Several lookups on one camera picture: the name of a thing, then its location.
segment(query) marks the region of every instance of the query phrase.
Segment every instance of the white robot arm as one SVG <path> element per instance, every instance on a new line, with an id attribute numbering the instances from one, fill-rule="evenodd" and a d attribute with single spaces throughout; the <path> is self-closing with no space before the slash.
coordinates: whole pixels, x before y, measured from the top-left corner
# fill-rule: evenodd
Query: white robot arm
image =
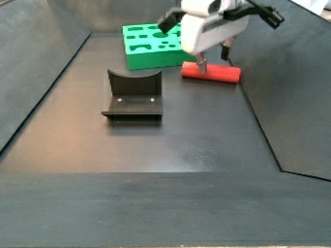
<path id="1" fill-rule="evenodd" d="M 222 44 L 223 59 L 229 59 L 234 36 L 246 29 L 250 15 L 259 15 L 273 28 L 285 20 L 274 8 L 253 0 L 183 0 L 182 6 L 159 19 L 159 28 L 167 33 L 182 22 L 183 50 L 195 55 L 199 71 L 206 74 L 203 52 Z"/>

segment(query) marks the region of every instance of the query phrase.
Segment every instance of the shape sorter hole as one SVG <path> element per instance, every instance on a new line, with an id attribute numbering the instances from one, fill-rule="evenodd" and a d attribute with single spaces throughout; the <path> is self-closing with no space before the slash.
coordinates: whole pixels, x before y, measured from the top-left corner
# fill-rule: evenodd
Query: shape sorter hole
<path id="1" fill-rule="evenodd" d="M 158 33 L 154 33 L 152 36 L 155 38 L 166 38 L 166 37 L 168 37 L 168 34 L 163 34 L 162 32 L 158 32 Z"/>
<path id="2" fill-rule="evenodd" d="M 148 26 L 148 29 L 159 29 L 158 26 Z"/>
<path id="3" fill-rule="evenodd" d="M 130 27 L 128 31 L 142 31 L 144 30 L 142 27 Z"/>
<path id="4" fill-rule="evenodd" d="M 144 48 L 144 49 L 151 49 L 151 45 L 134 45 L 134 46 L 130 46 L 130 49 L 134 51 L 139 48 Z"/>

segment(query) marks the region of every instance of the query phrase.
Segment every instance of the green block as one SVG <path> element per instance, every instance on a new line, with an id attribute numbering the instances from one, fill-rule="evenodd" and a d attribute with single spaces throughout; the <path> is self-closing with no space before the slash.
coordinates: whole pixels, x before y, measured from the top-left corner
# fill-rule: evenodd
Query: green block
<path id="1" fill-rule="evenodd" d="M 130 70 L 183 65 L 197 61 L 182 49 L 180 24 L 163 34 L 158 24 L 123 26 Z"/>

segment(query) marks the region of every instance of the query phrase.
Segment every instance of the red object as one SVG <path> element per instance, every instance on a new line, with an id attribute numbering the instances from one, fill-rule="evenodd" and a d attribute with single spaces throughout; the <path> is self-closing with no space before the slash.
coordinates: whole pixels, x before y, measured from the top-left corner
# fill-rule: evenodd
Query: red object
<path id="1" fill-rule="evenodd" d="M 199 78 L 231 83 L 239 83 L 241 68 L 207 64 L 207 73 L 199 73 L 199 67 L 194 62 L 184 62 L 182 67 L 182 76 L 187 78 Z"/>

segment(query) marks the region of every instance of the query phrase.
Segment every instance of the black surface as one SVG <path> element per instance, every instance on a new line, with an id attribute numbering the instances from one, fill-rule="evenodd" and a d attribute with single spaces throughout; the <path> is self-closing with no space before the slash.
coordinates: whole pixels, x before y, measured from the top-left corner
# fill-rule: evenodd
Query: black surface
<path id="1" fill-rule="evenodd" d="M 218 47 L 207 53 L 222 62 Z M 163 119 L 111 123 L 107 69 L 127 70 L 120 35 L 94 36 L 0 158 L 0 172 L 278 171 L 238 85 L 163 68 Z"/>
<path id="2" fill-rule="evenodd" d="M 285 171 L 331 179 L 331 24 L 286 0 L 274 31 L 258 17 L 238 35 L 231 61 Z"/>
<path id="3" fill-rule="evenodd" d="M 330 192 L 281 172 L 3 174 L 0 247 L 329 247 Z"/>
<path id="4" fill-rule="evenodd" d="M 58 0 L 8 2 L 0 23 L 2 151 L 91 32 Z"/>

